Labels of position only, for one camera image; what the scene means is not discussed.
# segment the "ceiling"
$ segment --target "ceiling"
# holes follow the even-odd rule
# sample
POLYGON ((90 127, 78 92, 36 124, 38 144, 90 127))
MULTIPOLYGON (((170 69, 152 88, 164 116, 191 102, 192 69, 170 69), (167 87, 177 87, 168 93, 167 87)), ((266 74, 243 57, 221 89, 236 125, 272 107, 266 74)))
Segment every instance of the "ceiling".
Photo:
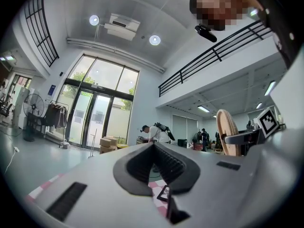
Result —
POLYGON ((0 56, 13 56, 14 60, 2 61, 6 67, 13 67, 13 70, 40 75, 21 49, 12 27, 9 27, 0 42, 0 56))
POLYGON ((160 65, 188 28, 194 28, 194 16, 189 0, 65 0, 67 35, 69 38, 97 41, 125 50, 160 65), (110 35, 107 29, 89 23, 92 15, 99 24, 109 23, 111 14, 118 14, 140 22, 132 41, 110 35), (161 43, 149 43, 151 35, 158 35, 161 43))
POLYGON ((220 81, 210 89, 205 89, 179 102, 168 105, 188 113, 212 119, 219 109, 225 109, 231 115, 252 112, 258 103, 261 109, 274 105, 270 96, 264 96, 270 82, 278 83, 286 72, 283 59, 279 58, 258 68, 249 68, 242 75, 234 73, 227 81, 220 81), (198 106, 210 112, 206 113, 198 106))

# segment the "pink checkered mat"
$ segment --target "pink checkered mat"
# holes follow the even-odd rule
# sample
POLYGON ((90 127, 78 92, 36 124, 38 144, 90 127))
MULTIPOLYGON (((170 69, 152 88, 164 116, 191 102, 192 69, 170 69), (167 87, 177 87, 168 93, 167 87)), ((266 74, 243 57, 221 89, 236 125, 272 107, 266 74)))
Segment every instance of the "pink checkered mat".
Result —
MULTIPOLYGON (((29 195, 26 197, 30 201, 35 201, 35 199, 38 197, 38 195, 45 189, 47 189, 53 182, 55 182, 58 178, 62 177, 63 174, 59 174, 52 179, 48 180, 46 183, 43 183, 41 186, 34 189, 32 192, 29 193, 29 195)), ((167 208, 168 204, 165 201, 161 201, 157 199, 157 196, 162 191, 163 187, 166 185, 164 180, 157 180, 153 182, 149 182, 149 187, 152 188, 153 191, 153 202, 160 212, 161 215, 166 217, 167 214, 167 208)))

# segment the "cable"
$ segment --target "cable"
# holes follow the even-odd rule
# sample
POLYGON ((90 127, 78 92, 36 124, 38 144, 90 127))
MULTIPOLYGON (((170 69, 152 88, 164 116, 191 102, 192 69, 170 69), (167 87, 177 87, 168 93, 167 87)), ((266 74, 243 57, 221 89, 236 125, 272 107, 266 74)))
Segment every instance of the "cable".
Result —
POLYGON ((7 133, 5 133, 5 132, 3 132, 5 135, 7 135, 7 136, 11 136, 11 137, 18 137, 21 133, 22 133, 22 130, 21 130, 21 132, 20 133, 18 133, 17 135, 9 135, 9 134, 7 134, 7 133))
POLYGON ((14 158, 14 155, 15 155, 15 153, 16 153, 16 152, 17 152, 17 151, 16 151, 16 149, 14 148, 14 154, 13 154, 13 156, 12 156, 11 160, 10 160, 10 163, 9 163, 9 165, 7 166, 7 168, 6 168, 5 172, 4 172, 4 175, 5 175, 5 173, 7 172, 7 170, 8 170, 8 167, 10 166, 10 164, 11 164, 11 162, 12 162, 12 160, 13 160, 13 158, 14 158))

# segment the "man in white shirt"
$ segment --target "man in white shirt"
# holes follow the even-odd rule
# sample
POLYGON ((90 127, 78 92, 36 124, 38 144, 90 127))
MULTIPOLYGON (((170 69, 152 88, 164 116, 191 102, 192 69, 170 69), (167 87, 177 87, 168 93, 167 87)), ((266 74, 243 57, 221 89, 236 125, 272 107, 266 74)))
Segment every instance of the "man in white shirt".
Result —
POLYGON ((142 127, 142 131, 149 134, 149 140, 148 142, 152 142, 153 140, 157 140, 157 142, 160 143, 169 143, 170 138, 167 135, 166 132, 163 132, 160 128, 156 126, 148 127, 147 125, 144 125, 142 127))

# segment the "electric fan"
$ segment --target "electric fan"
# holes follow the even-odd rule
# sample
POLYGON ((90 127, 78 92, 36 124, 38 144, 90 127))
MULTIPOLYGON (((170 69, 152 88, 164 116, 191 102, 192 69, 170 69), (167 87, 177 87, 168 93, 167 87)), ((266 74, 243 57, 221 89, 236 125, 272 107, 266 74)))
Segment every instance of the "electric fan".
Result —
POLYGON ((41 117, 44 111, 44 102, 42 98, 37 94, 28 95, 23 102, 24 114, 27 116, 26 134, 23 137, 24 140, 33 142, 35 139, 33 137, 34 132, 34 122, 37 121, 37 118, 41 117))

